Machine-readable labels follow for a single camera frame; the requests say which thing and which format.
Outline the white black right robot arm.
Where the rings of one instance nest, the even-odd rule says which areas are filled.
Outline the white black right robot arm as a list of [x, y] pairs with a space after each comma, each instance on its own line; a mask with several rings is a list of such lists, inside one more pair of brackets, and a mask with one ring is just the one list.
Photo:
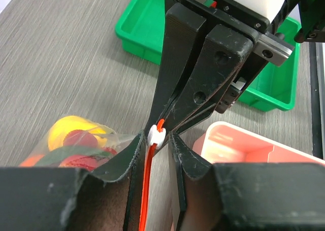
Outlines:
[[166, 131], [182, 133], [225, 112], [269, 63], [292, 54], [278, 28], [299, 7], [297, 43], [324, 41], [324, 0], [275, 0], [275, 17], [255, 11], [266, 0], [165, 0], [165, 34], [151, 112], [145, 126], [163, 119]]

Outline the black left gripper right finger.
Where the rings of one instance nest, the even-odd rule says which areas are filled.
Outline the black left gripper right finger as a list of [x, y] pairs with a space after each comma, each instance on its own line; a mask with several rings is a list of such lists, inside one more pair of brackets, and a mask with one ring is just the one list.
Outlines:
[[324, 230], [324, 166], [214, 163], [168, 138], [174, 230]]

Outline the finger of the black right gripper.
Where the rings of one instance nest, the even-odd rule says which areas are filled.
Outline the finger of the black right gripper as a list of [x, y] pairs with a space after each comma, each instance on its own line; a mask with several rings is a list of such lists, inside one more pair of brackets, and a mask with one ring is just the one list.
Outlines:
[[183, 4], [176, 3], [167, 10], [161, 63], [145, 133], [160, 119], [165, 120], [167, 131], [172, 129], [169, 113], [185, 88], [205, 32], [206, 18]]
[[166, 131], [181, 133], [209, 118], [253, 46], [243, 34], [215, 26], [206, 35], [184, 90], [169, 113], [172, 129]]

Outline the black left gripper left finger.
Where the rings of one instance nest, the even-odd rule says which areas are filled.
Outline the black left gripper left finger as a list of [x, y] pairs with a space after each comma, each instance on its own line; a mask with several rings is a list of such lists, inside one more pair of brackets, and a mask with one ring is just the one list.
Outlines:
[[93, 172], [1, 168], [1, 230], [137, 230], [145, 136]]

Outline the clear zip bag orange seal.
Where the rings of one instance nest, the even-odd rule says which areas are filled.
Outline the clear zip bag orange seal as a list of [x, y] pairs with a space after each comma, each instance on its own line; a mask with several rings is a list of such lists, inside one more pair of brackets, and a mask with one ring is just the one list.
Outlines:
[[[162, 147], [165, 140], [164, 122], [161, 119], [154, 124], [147, 137], [139, 230], [145, 230], [147, 224], [151, 165], [155, 150]], [[92, 172], [120, 153], [133, 138], [79, 116], [65, 116], [51, 126], [20, 167], [55, 166]]]

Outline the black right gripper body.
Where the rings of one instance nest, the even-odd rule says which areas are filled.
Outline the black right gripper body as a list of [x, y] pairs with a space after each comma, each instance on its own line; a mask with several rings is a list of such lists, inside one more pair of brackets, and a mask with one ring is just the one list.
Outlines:
[[219, 24], [243, 34], [254, 43], [242, 67], [229, 80], [230, 84], [215, 108], [217, 112], [225, 112], [234, 101], [241, 101], [264, 112], [274, 109], [289, 111], [295, 106], [296, 46], [293, 33], [296, 23], [294, 21], [284, 22], [281, 29], [287, 35], [287, 39], [282, 40], [262, 28], [253, 28], [251, 20], [247, 17], [230, 15], [223, 10], [206, 7], [195, 0], [165, 0], [166, 12], [176, 3], [181, 3], [206, 18], [203, 43], [206, 35]]

